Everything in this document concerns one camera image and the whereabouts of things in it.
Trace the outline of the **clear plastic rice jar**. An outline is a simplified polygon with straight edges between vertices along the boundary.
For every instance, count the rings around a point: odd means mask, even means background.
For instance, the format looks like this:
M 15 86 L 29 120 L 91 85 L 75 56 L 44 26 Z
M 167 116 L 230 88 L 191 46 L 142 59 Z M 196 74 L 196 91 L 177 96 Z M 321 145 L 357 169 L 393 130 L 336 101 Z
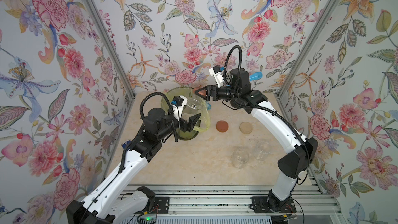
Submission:
M 250 156 L 247 150 L 237 149 L 233 152 L 231 160 L 235 168 L 241 169 L 248 163 L 249 159 Z

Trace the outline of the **rice jar beige lid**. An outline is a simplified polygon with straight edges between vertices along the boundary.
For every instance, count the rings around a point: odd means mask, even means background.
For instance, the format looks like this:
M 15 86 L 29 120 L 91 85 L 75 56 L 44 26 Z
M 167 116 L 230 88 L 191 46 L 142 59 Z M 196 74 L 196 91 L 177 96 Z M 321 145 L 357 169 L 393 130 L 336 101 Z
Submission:
M 267 141 L 258 141 L 253 151 L 254 158 L 259 161 L 264 161 L 270 154 L 270 143 Z

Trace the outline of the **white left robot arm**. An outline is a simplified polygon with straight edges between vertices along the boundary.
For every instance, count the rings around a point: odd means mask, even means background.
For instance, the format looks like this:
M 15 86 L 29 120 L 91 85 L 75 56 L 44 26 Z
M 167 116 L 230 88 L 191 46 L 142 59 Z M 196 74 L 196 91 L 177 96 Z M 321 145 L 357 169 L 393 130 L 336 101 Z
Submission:
M 130 196 L 118 201 L 130 181 L 146 167 L 162 148 L 163 143 L 178 131 L 192 131 L 201 114 L 188 120 L 182 112 L 188 99 L 183 95 L 171 101 L 164 93 L 149 94 L 140 104 L 142 125 L 131 141 L 123 144 L 119 165 L 104 181 L 82 201 L 72 201 L 67 209 L 70 224 L 118 224 L 132 214 L 151 213 L 156 209 L 156 194 L 145 186 L 137 188 Z

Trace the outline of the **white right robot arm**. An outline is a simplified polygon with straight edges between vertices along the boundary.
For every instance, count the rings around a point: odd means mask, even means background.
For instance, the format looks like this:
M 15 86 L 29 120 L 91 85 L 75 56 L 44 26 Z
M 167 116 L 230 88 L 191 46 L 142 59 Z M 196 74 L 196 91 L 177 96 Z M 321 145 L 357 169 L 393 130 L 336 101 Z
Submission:
M 308 172 L 318 141 L 301 134 L 277 112 L 261 91 L 251 88 L 250 74 L 241 67 L 242 61 L 241 46 L 233 46 L 223 67 L 216 65 L 209 69 L 216 84 L 196 90 L 195 95 L 205 101 L 225 100 L 234 109 L 245 110 L 278 141 L 285 155 L 277 162 L 280 172 L 263 205 L 272 213 L 280 213 L 293 202 L 295 186 L 304 181 L 299 175 Z

